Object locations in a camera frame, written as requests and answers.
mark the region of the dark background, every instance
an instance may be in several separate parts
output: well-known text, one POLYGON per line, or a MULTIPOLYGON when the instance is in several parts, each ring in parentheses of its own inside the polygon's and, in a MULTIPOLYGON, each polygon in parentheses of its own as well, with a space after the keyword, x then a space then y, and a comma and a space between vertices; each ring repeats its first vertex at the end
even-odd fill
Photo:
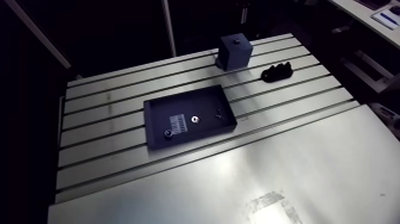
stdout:
MULTIPOLYGON (((67 81, 170 58, 171 51, 159 0, 18 3, 72 64, 67 71, 0 1, 8 221, 46 223, 55 193, 59 98, 67 81)), ((377 101, 400 112, 398 92, 377 95, 339 61, 362 49, 397 74, 393 59, 400 58, 399 50, 356 21, 350 31, 332 34, 352 18, 326 1, 317 6, 292 0, 169 3, 178 55, 215 48, 219 36, 232 33, 254 40, 291 32, 360 103, 377 101), (245 24, 240 23, 243 5, 248 7, 245 24), (372 48, 372 42, 380 47, 372 48)))

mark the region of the black cube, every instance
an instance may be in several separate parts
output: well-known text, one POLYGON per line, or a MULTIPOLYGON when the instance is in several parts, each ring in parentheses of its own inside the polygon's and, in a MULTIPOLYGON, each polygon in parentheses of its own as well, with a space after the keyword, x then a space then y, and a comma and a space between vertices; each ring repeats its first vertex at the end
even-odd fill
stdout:
POLYGON ((246 67, 249 63, 253 46, 243 33, 223 36, 218 45, 216 65, 225 70, 246 67))

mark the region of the black plastic box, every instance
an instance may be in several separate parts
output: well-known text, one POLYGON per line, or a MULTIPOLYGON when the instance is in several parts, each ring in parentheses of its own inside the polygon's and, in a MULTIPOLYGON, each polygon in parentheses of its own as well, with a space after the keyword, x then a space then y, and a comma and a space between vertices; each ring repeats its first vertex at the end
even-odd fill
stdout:
POLYGON ((253 46, 243 33, 223 36, 218 45, 217 67, 230 71, 246 67, 249 63, 253 46))
POLYGON ((231 132, 238 124, 221 85, 150 99, 144 109, 152 150, 231 132))

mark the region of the label on tray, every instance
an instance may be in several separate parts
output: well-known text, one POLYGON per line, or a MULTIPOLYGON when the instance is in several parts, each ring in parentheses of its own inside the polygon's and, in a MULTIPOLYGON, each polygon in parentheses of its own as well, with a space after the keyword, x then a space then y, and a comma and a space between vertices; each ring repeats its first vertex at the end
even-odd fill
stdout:
POLYGON ((186 125, 184 114, 171 116, 170 123, 171 123, 171 130, 174 135, 188 131, 188 126, 186 125))

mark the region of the black tray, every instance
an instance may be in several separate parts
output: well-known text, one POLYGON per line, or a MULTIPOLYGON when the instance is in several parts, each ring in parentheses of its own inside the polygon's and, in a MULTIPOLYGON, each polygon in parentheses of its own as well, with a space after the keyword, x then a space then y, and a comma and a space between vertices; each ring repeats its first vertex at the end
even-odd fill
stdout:
POLYGON ((144 109, 146 140, 153 150, 230 132, 238 124, 221 85, 150 99, 144 109), (164 134, 168 130, 171 138, 164 134))

